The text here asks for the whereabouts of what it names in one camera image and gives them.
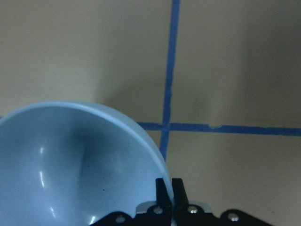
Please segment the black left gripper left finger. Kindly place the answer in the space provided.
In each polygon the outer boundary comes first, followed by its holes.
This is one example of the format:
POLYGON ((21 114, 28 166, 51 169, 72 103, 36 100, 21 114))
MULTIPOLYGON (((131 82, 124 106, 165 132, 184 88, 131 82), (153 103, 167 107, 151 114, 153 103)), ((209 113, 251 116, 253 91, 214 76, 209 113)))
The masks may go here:
POLYGON ((172 220, 172 203, 168 196, 165 182, 162 178, 156 179, 156 207, 155 215, 159 226, 169 226, 172 220))

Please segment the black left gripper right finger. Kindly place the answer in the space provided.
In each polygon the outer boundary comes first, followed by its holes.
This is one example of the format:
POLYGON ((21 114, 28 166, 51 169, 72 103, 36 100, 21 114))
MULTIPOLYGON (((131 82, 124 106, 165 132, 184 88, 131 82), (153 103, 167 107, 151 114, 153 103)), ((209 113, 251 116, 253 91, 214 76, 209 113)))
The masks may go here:
POLYGON ((183 226, 188 214, 189 205, 183 180, 180 178, 173 178, 172 187, 174 193, 174 219, 177 226, 183 226))

